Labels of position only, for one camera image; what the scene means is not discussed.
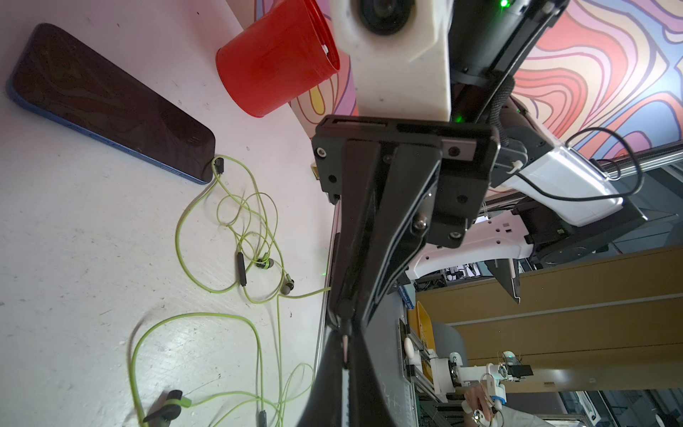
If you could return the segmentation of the blue-cased smartphone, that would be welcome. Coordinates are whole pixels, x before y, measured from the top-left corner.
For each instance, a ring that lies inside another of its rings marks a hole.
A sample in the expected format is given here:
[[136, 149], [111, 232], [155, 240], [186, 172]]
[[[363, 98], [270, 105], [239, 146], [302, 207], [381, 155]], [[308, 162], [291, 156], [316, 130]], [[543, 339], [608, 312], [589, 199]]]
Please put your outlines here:
[[21, 108], [195, 183], [213, 178], [215, 135], [67, 31], [37, 25], [6, 89]]

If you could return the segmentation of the green earphone cable plug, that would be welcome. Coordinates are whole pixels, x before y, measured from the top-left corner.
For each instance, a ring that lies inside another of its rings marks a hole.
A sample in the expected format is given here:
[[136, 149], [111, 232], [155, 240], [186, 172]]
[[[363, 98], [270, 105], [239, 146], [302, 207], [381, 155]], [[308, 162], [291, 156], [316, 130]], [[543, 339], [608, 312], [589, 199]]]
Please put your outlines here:
[[[246, 173], [251, 183], [251, 192], [238, 194], [231, 190], [223, 179], [228, 167], [239, 167]], [[302, 295], [295, 295], [295, 281], [286, 268], [283, 251], [277, 241], [279, 231], [279, 209], [273, 197], [259, 188], [252, 171], [241, 161], [225, 155], [217, 155], [210, 164], [211, 181], [185, 208], [176, 225], [174, 250], [187, 278], [200, 289], [212, 295], [223, 295], [241, 288], [247, 302], [263, 305], [279, 298], [302, 300], [329, 294], [321, 288]], [[185, 222], [196, 207], [205, 202], [217, 190], [222, 197], [215, 205], [215, 220], [219, 228], [226, 230], [234, 239], [234, 260], [237, 262], [234, 279], [225, 288], [214, 288], [202, 282], [186, 263], [181, 248], [181, 233]], [[274, 269], [279, 273], [279, 282], [262, 299], [257, 299], [247, 291], [247, 274], [254, 270]]]

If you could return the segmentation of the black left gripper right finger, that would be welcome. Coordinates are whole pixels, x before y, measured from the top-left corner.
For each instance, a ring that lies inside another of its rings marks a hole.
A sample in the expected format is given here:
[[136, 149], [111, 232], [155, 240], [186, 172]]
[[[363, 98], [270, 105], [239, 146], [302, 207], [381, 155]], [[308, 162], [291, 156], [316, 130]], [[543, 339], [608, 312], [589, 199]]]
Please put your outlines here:
[[395, 426], [382, 393], [361, 327], [350, 322], [350, 426]]

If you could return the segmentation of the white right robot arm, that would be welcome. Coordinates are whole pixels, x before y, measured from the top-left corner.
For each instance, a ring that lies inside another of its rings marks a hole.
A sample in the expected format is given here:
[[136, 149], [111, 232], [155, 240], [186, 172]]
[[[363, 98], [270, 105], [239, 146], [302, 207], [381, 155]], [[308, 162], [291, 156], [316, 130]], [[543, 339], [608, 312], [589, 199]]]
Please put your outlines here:
[[364, 329], [393, 286], [463, 263], [567, 263], [645, 218], [510, 96], [564, 1], [334, 1], [357, 117], [312, 146], [341, 208], [327, 324]]

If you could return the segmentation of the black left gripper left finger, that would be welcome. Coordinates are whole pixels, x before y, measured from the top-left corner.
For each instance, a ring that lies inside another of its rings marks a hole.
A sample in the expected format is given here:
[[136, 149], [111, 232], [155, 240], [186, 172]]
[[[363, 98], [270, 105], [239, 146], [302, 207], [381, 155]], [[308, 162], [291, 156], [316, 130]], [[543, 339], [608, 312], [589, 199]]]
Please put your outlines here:
[[343, 336], [332, 330], [311, 387], [311, 394], [298, 426], [340, 427], [343, 425]]

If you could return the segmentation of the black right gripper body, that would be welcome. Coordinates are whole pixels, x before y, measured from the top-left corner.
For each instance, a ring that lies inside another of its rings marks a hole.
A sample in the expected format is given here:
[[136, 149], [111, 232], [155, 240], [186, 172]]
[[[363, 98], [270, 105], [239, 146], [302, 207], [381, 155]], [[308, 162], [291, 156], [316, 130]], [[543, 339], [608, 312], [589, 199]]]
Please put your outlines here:
[[328, 318], [365, 326], [428, 244], [457, 248], [501, 148], [494, 126], [325, 117], [312, 138], [320, 185], [341, 208]]

